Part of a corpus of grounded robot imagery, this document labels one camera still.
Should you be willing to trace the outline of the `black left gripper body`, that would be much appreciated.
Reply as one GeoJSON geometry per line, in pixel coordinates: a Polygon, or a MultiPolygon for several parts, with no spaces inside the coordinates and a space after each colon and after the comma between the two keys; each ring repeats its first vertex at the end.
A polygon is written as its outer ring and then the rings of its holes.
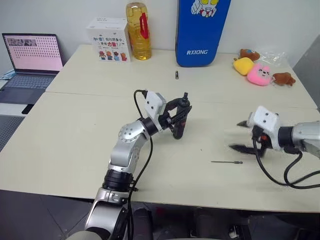
{"type": "Polygon", "coordinates": [[[159,123],[162,129],[173,129],[174,128],[174,117],[176,116],[176,108],[169,107],[165,108],[163,114],[159,116],[159,123]]]}

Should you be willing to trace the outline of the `black screwdriver handle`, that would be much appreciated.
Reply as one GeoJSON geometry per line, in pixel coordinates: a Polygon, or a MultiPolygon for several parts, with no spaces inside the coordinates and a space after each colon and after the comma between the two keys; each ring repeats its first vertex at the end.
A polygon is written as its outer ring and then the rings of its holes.
{"type": "MultiPolygon", "coordinates": [[[[185,92],[183,97],[184,99],[187,99],[187,107],[188,106],[192,106],[190,101],[189,101],[189,98],[188,98],[188,93],[185,92]]],[[[179,128],[173,128],[172,130],[172,134],[173,134],[173,137],[177,140],[181,139],[182,136],[183,136],[183,133],[184,133],[184,129],[185,129],[185,126],[184,127],[179,127],[179,128]]]]}

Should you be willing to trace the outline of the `yellow cooking oil bottle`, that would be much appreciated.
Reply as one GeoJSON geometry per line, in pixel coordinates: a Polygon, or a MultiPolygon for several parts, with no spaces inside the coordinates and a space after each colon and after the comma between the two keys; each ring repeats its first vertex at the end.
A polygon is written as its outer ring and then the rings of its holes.
{"type": "Polygon", "coordinates": [[[137,60],[148,60],[152,50],[147,7],[142,2],[129,2],[125,11],[133,56],[137,60]]]}

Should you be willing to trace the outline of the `small brown plush toy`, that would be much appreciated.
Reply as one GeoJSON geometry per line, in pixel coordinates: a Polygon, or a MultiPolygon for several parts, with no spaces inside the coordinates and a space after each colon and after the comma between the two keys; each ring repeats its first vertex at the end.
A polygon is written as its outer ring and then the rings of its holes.
{"type": "Polygon", "coordinates": [[[279,86],[288,85],[292,87],[296,82],[289,72],[275,73],[272,77],[274,82],[279,86]]]}

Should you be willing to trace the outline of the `blue cartoon print case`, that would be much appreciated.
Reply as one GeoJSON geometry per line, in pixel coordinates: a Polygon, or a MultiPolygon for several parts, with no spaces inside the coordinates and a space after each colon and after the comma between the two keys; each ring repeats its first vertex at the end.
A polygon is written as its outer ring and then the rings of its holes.
{"type": "Polygon", "coordinates": [[[210,65],[216,57],[231,0],[177,0],[175,57],[179,66],[210,65]]]}

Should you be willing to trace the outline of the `brown bear plush toy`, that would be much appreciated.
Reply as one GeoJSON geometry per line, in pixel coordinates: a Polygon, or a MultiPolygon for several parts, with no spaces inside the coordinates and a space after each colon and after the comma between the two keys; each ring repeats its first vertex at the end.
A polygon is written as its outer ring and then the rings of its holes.
{"type": "Polygon", "coordinates": [[[260,58],[260,54],[252,49],[241,49],[239,58],[249,58],[252,61],[257,61],[260,58]]]}

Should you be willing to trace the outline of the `open grey laptop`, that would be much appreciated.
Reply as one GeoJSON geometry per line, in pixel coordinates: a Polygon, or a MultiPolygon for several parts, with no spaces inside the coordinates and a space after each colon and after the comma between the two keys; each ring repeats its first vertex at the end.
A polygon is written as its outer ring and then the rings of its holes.
{"type": "Polygon", "coordinates": [[[64,63],[54,33],[3,33],[14,76],[0,88],[0,103],[34,105],[64,63]]]}

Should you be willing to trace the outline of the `pink plush toy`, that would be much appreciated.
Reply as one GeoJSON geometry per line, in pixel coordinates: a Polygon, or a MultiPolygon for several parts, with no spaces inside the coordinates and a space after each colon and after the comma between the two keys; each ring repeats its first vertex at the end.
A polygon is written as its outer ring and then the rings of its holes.
{"type": "Polygon", "coordinates": [[[255,63],[246,77],[250,83],[258,86],[267,86],[273,79],[270,67],[261,63],[255,63]]]}

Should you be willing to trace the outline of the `grey robot torso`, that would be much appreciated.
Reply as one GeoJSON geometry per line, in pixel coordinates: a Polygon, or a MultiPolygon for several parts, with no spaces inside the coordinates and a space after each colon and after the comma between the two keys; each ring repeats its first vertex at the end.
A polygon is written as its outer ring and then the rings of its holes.
{"type": "Polygon", "coordinates": [[[96,232],[84,230],[78,231],[70,235],[65,240],[103,240],[103,238],[99,236],[96,232]]]}

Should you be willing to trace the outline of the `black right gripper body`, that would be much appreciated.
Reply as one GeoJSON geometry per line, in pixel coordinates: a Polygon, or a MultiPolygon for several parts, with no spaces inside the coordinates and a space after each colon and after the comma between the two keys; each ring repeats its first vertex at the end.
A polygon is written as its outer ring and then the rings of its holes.
{"type": "Polygon", "coordinates": [[[252,128],[251,139],[254,151],[266,151],[273,148],[270,137],[257,125],[254,125],[252,128]]]}

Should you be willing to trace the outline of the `yellow plush toy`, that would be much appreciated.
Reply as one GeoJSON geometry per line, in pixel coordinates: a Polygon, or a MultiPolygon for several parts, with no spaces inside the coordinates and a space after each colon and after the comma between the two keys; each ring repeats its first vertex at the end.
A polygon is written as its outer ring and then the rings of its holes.
{"type": "Polygon", "coordinates": [[[251,69],[254,67],[255,63],[248,57],[234,58],[233,67],[242,76],[246,76],[251,69]]]}

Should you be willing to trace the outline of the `white printed cardboard box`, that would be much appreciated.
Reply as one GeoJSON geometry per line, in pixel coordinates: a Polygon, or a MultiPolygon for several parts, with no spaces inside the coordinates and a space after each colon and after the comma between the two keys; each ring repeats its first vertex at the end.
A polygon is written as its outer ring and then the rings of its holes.
{"type": "Polygon", "coordinates": [[[100,61],[131,61],[131,44],[125,18],[96,17],[86,31],[94,54],[100,61]]]}

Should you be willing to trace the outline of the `clear plastic bag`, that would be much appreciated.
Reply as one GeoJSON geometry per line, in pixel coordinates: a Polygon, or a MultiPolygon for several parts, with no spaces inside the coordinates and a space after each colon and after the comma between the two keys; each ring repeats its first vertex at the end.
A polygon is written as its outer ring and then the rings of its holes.
{"type": "Polygon", "coordinates": [[[259,60],[274,67],[283,67],[288,63],[286,53],[280,51],[263,51],[259,60]]]}

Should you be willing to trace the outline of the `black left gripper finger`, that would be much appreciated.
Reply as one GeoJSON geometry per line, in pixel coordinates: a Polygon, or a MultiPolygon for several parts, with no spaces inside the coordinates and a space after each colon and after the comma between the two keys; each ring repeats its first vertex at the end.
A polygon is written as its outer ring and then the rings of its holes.
{"type": "Polygon", "coordinates": [[[192,106],[178,107],[176,115],[171,117],[171,125],[174,128],[184,128],[187,122],[187,117],[192,106]]]}
{"type": "Polygon", "coordinates": [[[185,112],[187,110],[187,99],[185,98],[175,98],[166,103],[165,111],[172,111],[177,108],[177,112],[185,112]]]}

